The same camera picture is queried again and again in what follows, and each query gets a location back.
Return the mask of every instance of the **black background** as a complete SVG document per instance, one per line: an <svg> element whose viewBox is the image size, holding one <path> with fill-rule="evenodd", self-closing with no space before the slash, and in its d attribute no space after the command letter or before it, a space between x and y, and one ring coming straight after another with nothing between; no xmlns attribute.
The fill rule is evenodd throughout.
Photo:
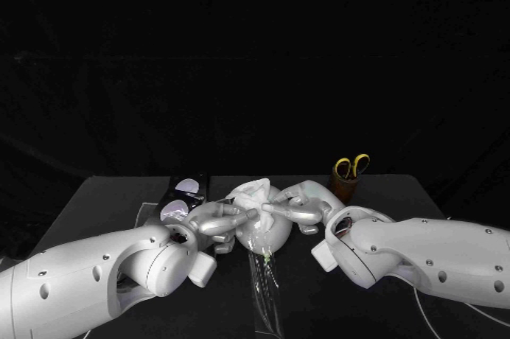
<svg viewBox="0 0 510 339"><path fill-rule="evenodd" d="M508 225L509 0L3 0L0 248L91 175L411 174Z"/></svg>

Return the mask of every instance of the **brown cup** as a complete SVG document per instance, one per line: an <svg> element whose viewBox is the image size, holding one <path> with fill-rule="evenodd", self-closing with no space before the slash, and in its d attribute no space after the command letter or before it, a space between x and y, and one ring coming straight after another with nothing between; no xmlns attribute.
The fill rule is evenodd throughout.
<svg viewBox="0 0 510 339"><path fill-rule="evenodd" d="M359 178L356 179L345 179L338 174L338 171L332 171L330 181L327 184L327 189L333 192L335 196L340 199L340 201L348 204L355 195L356 186L359 185Z"/></svg>

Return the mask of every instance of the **table surface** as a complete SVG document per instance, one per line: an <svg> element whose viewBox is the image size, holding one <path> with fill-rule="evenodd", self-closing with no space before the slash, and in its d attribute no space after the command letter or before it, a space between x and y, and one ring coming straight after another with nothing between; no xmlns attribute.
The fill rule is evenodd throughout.
<svg viewBox="0 0 510 339"><path fill-rule="evenodd" d="M222 199L242 183L270 178L278 188L326 175L214 176L209 200ZM32 254L67 242L133 228L143 202L157 203L169 185L166 177L93 177L85 180ZM365 206L397 221L412 217L443 219L420 182L410 175L363 175L349 205ZM320 232L306 236L294 225L277 252L277 280L286 338L323 338L356 333L361 338L434 338L411 286L388 276L371 289L361 288L338 267L327 273L312 256ZM247 249L219 255L206 288L186 280L176 292L137 304L114 321L91 331L88 339L255 338L254 306ZM441 338L502 338L510 329L466 304L420 294L430 322ZM487 309L510 320L506 310Z"/></svg>

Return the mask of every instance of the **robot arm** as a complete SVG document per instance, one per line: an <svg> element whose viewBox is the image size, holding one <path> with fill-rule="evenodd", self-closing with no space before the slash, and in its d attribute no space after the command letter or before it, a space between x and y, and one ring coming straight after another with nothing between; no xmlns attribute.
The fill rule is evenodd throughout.
<svg viewBox="0 0 510 339"><path fill-rule="evenodd" d="M313 208L304 207L309 224ZM297 222L300 208L267 206L277 213L291 213ZM510 308L510 292L505 290L510 286L509 231L454 220L414 218L397 223L356 206L326 213L316 207L316 216L320 214L326 239L312 253L326 271L339 266L365 288L385 275L398 276L430 295Z"/></svg>
<svg viewBox="0 0 510 339"><path fill-rule="evenodd" d="M224 217L221 210L212 216L209 204L189 216L206 214L199 226L221 237L254 215L229 210ZM212 243L183 222L113 232L36 254L0 273L0 338L74 338L142 301L168 296L188 277L204 287L217 260L201 251Z"/></svg>

